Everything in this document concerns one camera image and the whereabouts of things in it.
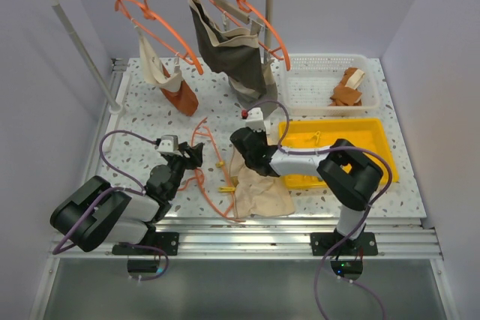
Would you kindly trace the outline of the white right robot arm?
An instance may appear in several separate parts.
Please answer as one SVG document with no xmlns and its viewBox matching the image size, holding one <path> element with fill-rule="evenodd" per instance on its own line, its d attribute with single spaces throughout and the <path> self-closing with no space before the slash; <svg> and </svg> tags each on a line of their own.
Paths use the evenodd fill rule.
<svg viewBox="0 0 480 320">
<path fill-rule="evenodd" d="M 381 167 L 360 148 L 345 139 L 316 149 L 280 147 L 268 144 L 265 132 L 249 127 L 236 130 L 230 141 L 246 166 L 258 175 L 307 175 L 325 182 L 341 203 L 335 248 L 348 255 L 360 247 L 372 195 L 383 177 Z"/>
</svg>

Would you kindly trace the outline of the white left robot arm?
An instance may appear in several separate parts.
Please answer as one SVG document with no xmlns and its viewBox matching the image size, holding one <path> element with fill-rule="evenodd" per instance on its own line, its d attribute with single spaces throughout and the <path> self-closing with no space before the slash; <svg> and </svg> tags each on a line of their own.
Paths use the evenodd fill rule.
<svg viewBox="0 0 480 320">
<path fill-rule="evenodd" d="M 145 255 L 155 247 L 152 224 L 164 218 L 172 207 L 184 173 L 203 164 L 202 142 L 186 142 L 160 153 L 166 160 L 152 168 L 140 191 L 114 187 L 94 176 L 74 191 L 52 213 L 50 225 L 64 237 L 52 251 L 58 255 L 72 247 L 90 252 L 103 242 L 129 243 Z"/>
</svg>

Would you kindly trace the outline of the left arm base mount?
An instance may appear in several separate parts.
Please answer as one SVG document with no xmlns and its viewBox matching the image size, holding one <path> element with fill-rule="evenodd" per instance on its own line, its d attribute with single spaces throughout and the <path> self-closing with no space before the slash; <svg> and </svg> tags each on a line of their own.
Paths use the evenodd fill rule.
<svg viewBox="0 0 480 320">
<path fill-rule="evenodd" d="M 153 277 L 167 269 L 170 257 L 178 254 L 178 247 L 178 232 L 153 232 L 139 244 L 114 245 L 112 254 L 127 257 L 127 272 L 130 275 Z"/>
</svg>

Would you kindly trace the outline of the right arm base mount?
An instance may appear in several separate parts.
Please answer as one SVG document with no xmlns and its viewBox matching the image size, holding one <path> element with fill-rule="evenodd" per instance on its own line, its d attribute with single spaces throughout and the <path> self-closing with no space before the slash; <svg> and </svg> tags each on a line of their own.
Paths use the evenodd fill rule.
<svg viewBox="0 0 480 320">
<path fill-rule="evenodd" d="M 336 231 L 311 233 L 312 255 L 324 256 L 342 238 Z M 355 240 L 347 239 L 336 247 L 328 255 L 334 274 L 349 280 L 357 280 L 364 270 L 364 257 L 379 255 L 376 242 L 373 232 L 362 232 Z"/>
</svg>

